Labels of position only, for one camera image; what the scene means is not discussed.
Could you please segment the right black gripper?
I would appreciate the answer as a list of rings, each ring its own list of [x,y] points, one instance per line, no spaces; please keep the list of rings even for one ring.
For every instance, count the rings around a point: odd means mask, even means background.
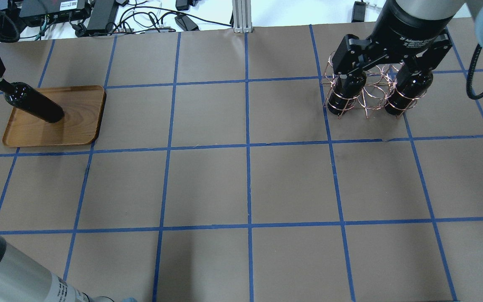
[[[365,71],[401,62],[401,91],[427,91],[452,46],[446,26],[454,14],[452,0],[387,0],[367,38],[347,34],[335,51],[338,94],[360,94]]]

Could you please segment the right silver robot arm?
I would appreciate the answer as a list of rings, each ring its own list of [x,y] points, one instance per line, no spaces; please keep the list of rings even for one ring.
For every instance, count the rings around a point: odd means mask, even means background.
[[[473,80],[483,54],[483,0],[387,0],[366,38],[347,34],[331,65],[341,97],[356,97],[378,65],[399,65],[394,95],[415,98],[431,84],[435,69],[454,43],[451,25],[462,8],[470,10],[473,48],[465,86],[472,99],[483,98]]]

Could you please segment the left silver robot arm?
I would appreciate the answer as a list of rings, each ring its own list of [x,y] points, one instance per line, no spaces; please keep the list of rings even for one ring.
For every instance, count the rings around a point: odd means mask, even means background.
[[[62,125],[60,105],[23,82],[4,80],[0,59],[0,91],[15,110],[47,123]],[[0,236],[0,302],[110,302],[106,296],[92,297],[79,291],[55,273],[27,256]]]

